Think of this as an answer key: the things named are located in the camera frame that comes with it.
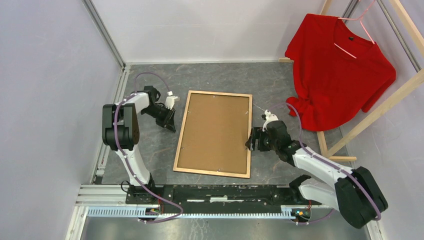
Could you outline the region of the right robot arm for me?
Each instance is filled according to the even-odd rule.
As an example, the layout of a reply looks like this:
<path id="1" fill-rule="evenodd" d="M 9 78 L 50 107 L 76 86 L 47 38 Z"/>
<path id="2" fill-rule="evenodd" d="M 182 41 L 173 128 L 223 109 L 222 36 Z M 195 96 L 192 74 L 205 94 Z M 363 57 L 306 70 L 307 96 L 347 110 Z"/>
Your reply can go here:
<path id="1" fill-rule="evenodd" d="M 307 172 L 289 184 L 288 196 L 295 204 L 315 201 L 327 205 L 357 229 L 370 221 L 379 221 L 388 208 L 367 168 L 351 168 L 323 157 L 293 140 L 281 120 L 252 128 L 245 145 L 251 151 L 273 151 L 281 161 Z"/>

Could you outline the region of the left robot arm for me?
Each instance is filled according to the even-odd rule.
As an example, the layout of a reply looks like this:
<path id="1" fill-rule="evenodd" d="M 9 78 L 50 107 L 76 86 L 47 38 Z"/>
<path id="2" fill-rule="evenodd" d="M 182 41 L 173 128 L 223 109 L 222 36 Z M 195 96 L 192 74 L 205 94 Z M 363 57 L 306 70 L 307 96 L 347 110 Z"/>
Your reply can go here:
<path id="1" fill-rule="evenodd" d="M 156 125 L 176 132 L 175 103 L 179 97 L 172 91 L 167 92 L 165 102 L 161 103 L 161 93 L 148 85 L 142 91 L 131 93 L 118 103 L 105 104 L 102 107 L 101 137 L 121 159 L 129 176 L 127 193 L 138 194 L 145 204 L 153 203 L 157 198 L 154 180 L 146 168 L 139 150 L 139 115 L 148 115 Z"/>

